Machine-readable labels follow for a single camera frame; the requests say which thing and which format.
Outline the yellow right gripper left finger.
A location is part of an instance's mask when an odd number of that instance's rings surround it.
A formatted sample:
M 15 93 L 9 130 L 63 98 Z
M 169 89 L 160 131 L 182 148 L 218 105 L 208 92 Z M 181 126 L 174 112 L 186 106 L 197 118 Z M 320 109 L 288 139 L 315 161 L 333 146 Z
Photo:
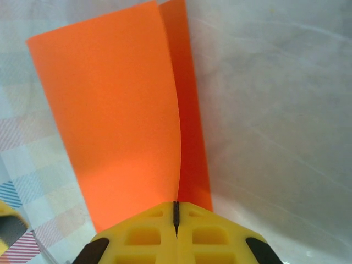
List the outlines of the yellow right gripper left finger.
M 96 234 L 74 263 L 176 263 L 174 203 L 164 202 Z

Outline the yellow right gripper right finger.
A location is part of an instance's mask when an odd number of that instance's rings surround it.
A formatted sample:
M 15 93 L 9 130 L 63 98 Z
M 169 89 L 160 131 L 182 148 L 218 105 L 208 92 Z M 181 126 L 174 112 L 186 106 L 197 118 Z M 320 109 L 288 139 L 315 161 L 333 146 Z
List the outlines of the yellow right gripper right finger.
M 177 263 L 281 263 L 259 233 L 189 202 L 175 203 Z

